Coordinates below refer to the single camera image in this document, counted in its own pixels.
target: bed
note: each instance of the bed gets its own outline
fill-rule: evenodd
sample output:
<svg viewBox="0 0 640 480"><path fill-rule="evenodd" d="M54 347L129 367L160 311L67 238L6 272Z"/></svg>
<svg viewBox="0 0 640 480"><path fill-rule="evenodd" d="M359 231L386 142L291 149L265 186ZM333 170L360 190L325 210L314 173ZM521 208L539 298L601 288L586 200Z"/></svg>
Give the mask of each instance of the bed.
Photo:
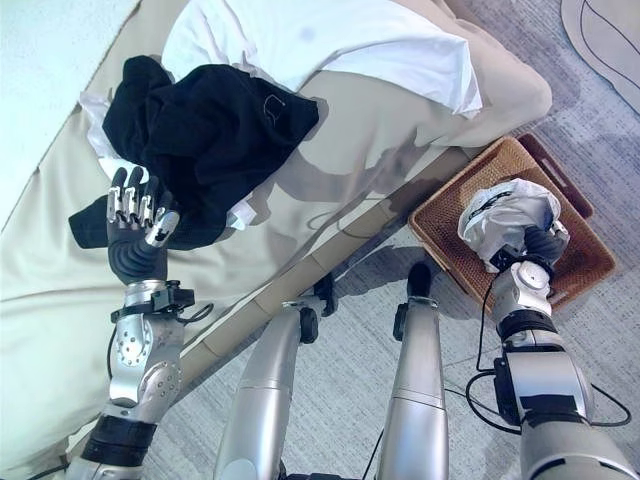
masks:
<svg viewBox="0 0 640 480"><path fill-rule="evenodd" d="M159 55L185 3L142 0L87 90L111 95L127 58ZM189 326L187 382L266 323L282 301L437 190L468 162L465 152L550 108L546 82L443 1L398 3L468 40L483 109L473 119L451 115L400 87L353 74L320 72L307 82L300 93L318 101L320 122L253 192L251 226L226 231L208 247L170 252L169 277L195 290L194 308L215 304L208 319ZM108 187L87 128L77 108L0 237L0 475L7 479L59 464L69 436L107 398L108 318L123 287L109 270L106 249L80 249L67 223ZM336 194L353 185L358 191L350 197Z"/></svg>

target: brown basket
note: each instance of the brown basket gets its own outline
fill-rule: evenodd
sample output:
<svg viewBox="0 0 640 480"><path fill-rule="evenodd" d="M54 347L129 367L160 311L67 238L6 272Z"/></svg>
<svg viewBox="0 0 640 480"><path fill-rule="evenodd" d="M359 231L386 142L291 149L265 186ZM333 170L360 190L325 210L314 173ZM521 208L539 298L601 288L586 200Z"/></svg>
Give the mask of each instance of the brown basket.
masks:
<svg viewBox="0 0 640 480"><path fill-rule="evenodd" d="M434 260L465 292L482 302L493 274L485 271L475 252L458 237L458 219L478 190L514 178L542 185L560 201L560 221L569 230L571 240L555 264L549 301L557 309L609 275L615 261L578 211L515 138L503 137L480 154L411 214L409 226Z"/></svg>

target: wire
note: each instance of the wire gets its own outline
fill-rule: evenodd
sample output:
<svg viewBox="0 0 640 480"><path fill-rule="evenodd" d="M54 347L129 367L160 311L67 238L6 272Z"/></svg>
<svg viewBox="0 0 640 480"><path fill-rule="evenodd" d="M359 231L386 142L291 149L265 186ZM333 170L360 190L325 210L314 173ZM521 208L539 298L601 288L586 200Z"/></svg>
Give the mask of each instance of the wire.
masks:
<svg viewBox="0 0 640 480"><path fill-rule="evenodd" d="M476 376L472 377L471 380L469 380L469 382L467 383L467 388L465 389L465 392L464 392L464 395L465 395L465 397L467 399L467 403L469 404L469 407L471 408L473 413L476 414L476 417L478 417L480 420L482 420L487 425L490 425L493 428L496 428L496 429L500 430L501 432L512 433L513 435L521 435L522 434L521 430L516 430L514 428L508 428L508 427L499 425L499 424L497 424L495 422L492 422L491 420L489 420L485 416L483 416L480 413L480 411L475 407L474 402L471 400L471 387L472 387L472 385L477 380L479 380L479 379L481 379L483 377L490 377L490 376L495 375L495 374L496 374L495 370L489 370L488 372L480 372Z"/></svg>
<svg viewBox="0 0 640 480"><path fill-rule="evenodd" d="M376 456L376 452L378 451L378 447L380 446L380 442L382 441L382 435L384 434L384 429L380 430L380 435L378 436L378 441L376 442L376 446L373 447L373 452L371 452L371 457L369 458L369 463L367 464L367 468L364 471L364 475L362 475L362 480L367 478L367 474L369 473L369 469L371 468L371 464L373 463L373 459Z"/></svg>
<svg viewBox="0 0 640 480"><path fill-rule="evenodd" d="M40 472L33 477L27 478L27 480L38 480L39 478L44 478L52 473L59 472L60 470L66 470L69 467L68 463L63 463L62 465L58 465L57 467L50 468L49 470L45 470L44 472Z"/></svg>
<svg viewBox="0 0 640 480"><path fill-rule="evenodd" d="M179 318L178 321L183 324L199 322L203 318L207 317L213 311L213 303L207 303L204 307L198 310L189 318Z"/></svg>
<svg viewBox="0 0 640 480"><path fill-rule="evenodd" d="M591 426L593 426L593 427L622 427L623 425L628 425L629 423L631 423L631 412L629 411L629 409L627 407L624 406L624 404L621 401L617 400L613 395L605 392L602 388L598 387L597 385L594 385L592 383L591 386L593 387L594 390L600 392L602 395L604 395L609 400L611 400L613 403L615 403L618 407L620 407L620 409L626 415L626 418L624 420L620 420L619 422L591 422Z"/></svg>
<svg viewBox="0 0 640 480"><path fill-rule="evenodd" d="M476 359L476 371L478 372L492 372L493 370L490 368L480 368L480 359L482 358L482 337L484 335L484 312L487 309L487 300L489 299L489 294L491 293L491 287L493 287L493 281L496 277L493 277L491 283L489 284L489 288L484 294L484 300L482 301L482 317L480 318L480 340L478 341L478 358Z"/></svg>
<svg viewBox="0 0 640 480"><path fill-rule="evenodd" d="M198 310L189 318L180 318L178 321L183 324L197 322L205 318L213 311L213 303L207 303L204 307ZM113 372L111 371L111 349L113 348L113 341L116 338L116 330L117 327L113 328L113 332L111 332L111 338L109 339L109 346L107 347L107 373L109 374L109 380L113 378Z"/></svg>
<svg viewBox="0 0 640 480"><path fill-rule="evenodd" d="M116 338L116 327L113 327L113 332L111 332L111 338L109 339L109 346L107 347L107 373L109 374L109 380L113 378L113 373L111 372L111 348L113 347L113 340Z"/></svg>
<svg viewBox="0 0 640 480"><path fill-rule="evenodd" d="M460 397L462 397L462 398L467 398L467 397L465 396L465 394L464 394L464 393L462 393L462 392L458 392L457 390L452 390L451 388L445 388L444 390L445 390L446 392L449 392L449 393L454 393L454 394L456 394L456 395L458 395L458 396L460 396ZM498 415L498 416L500 416L500 413L496 412L496 411L495 411L495 410L493 410L492 408L487 407L484 403L480 402L480 401L479 401L479 400L477 400L476 398L471 397L471 401L472 401L473 403L475 403L476 405L478 405L480 408L485 409L487 412L491 412L491 413L493 413L494 415Z"/></svg>

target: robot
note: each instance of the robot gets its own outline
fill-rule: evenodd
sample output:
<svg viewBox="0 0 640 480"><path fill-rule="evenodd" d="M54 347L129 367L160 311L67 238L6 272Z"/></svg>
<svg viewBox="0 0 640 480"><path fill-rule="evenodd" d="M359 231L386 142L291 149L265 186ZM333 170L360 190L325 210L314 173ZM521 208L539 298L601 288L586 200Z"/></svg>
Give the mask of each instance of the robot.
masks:
<svg viewBox="0 0 640 480"><path fill-rule="evenodd" d="M109 400L67 480L137 480L157 425L181 386L182 310L192 290L167 281L166 243L179 222L151 178L138 199L142 172L118 171L109 189L109 263L123 281L124 306L112 314L115 333ZM553 269L542 254L501 258L492 285L502 341L494 368L501 417L521 434L524 480L640 480L615 443L591 425L590 383L565 348L547 302ZM281 462L300 343L318 335L318 317L336 308L330 280L283 304L245 368L221 442L216 480L341 480L328 474L287 475ZM394 338L402 342L382 436L378 480L448 478L449 449L438 329L430 273L416 264L408 298L398 306Z"/></svg>

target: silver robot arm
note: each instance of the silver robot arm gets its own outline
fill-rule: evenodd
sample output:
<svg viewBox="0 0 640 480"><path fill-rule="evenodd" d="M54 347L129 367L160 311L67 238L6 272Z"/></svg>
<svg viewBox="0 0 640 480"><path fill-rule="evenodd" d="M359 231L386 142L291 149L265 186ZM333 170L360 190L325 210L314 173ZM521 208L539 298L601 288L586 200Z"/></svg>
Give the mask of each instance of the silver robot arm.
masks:
<svg viewBox="0 0 640 480"><path fill-rule="evenodd" d="M493 285L502 340L494 386L501 416L522 429L522 478L638 480L615 443L591 426L591 385L551 321L549 273L544 262L516 262Z"/></svg>
<svg viewBox="0 0 640 480"><path fill-rule="evenodd" d="M107 199L109 264L126 285L124 306L110 351L109 400L67 480L138 480L156 427L180 391L182 310L195 303L193 290L166 281L166 243L180 216L165 193L154 212L158 180L151 177L139 199L142 170L114 176Z"/></svg>

